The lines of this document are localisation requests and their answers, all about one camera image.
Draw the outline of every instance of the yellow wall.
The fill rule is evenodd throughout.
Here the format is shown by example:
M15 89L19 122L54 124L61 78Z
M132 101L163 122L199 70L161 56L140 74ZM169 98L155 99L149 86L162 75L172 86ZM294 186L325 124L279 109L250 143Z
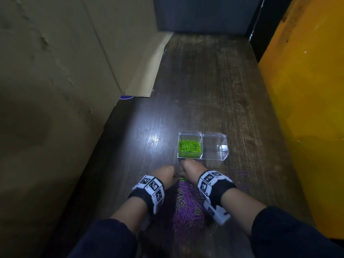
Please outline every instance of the yellow wall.
M259 66L318 229L344 239L344 0L293 0Z

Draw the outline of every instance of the person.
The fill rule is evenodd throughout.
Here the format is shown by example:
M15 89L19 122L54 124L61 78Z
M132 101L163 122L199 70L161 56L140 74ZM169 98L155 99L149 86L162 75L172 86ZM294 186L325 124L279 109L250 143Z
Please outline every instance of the person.
M181 175L194 185L208 170L192 159L183 160L181 164L185 170ZM152 178L157 185L160 181L165 190L178 180L172 166L154 171ZM315 228L277 207L265 206L233 185L229 187L217 196L218 200L250 238L255 257L344 257L344 249ZM142 196L143 189L133 192L136 193L130 194L110 219L97 221L89 228L69 258L135 257L138 246L135 235L153 208L152 201Z

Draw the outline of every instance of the transparent container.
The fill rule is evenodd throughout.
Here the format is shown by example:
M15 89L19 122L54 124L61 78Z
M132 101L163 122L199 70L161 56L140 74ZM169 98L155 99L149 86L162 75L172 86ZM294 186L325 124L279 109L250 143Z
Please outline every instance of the transparent container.
M195 140L200 143L200 153L179 151L180 140ZM229 155L227 137L221 133L179 132L178 158L225 160Z

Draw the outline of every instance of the sleeve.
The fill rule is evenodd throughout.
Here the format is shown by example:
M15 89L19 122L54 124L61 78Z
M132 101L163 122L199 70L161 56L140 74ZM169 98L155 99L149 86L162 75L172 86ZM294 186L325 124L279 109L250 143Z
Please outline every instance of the sleeve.
M252 225L251 247L261 257L344 257L344 249L289 213L269 206Z
M137 239L128 227L115 219L94 223L74 247L68 258L135 257Z

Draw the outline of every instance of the dark wood surface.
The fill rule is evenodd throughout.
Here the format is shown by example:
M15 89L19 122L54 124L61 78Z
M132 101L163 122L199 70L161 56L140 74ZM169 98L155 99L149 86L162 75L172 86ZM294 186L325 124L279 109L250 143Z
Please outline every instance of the dark wood surface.
M144 174L178 164L179 131L226 134L229 157L205 164L249 186L261 202L313 224L248 40L174 34L151 98L121 100L111 113L43 256L66 257L90 224L113 214ZM214 233L205 230L202 241L182 252L253 257L234 221Z

